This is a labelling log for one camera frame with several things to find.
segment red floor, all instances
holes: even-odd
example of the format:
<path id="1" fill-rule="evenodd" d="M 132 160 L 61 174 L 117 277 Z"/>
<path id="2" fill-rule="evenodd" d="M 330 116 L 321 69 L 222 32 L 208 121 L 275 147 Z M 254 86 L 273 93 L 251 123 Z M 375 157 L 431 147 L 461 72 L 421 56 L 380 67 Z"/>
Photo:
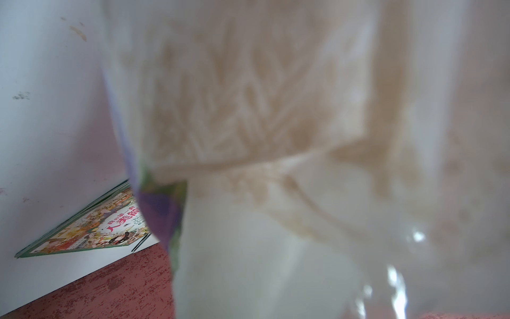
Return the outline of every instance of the red floor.
<path id="1" fill-rule="evenodd" d="M 157 244 L 76 280 L 2 319 L 173 318 L 171 272 Z"/>

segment book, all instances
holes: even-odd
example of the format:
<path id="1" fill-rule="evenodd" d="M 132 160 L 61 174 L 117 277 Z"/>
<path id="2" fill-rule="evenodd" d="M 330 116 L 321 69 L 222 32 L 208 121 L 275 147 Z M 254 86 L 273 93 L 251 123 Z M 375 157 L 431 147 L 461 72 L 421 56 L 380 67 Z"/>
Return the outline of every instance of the book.
<path id="1" fill-rule="evenodd" d="M 129 182 L 124 181 L 15 257 L 127 246 L 148 233 Z"/>

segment plastic bag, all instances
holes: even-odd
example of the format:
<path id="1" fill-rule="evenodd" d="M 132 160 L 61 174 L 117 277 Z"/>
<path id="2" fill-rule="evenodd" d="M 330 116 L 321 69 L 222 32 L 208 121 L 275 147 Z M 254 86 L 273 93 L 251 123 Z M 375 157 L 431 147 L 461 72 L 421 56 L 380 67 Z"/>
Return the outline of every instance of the plastic bag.
<path id="1" fill-rule="evenodd" d="M 177 318 L 506 310 L 509 279 L 467 292 L 510 260 L 508 3 L 98 11 L 131 183 L 178 248 Z"/>

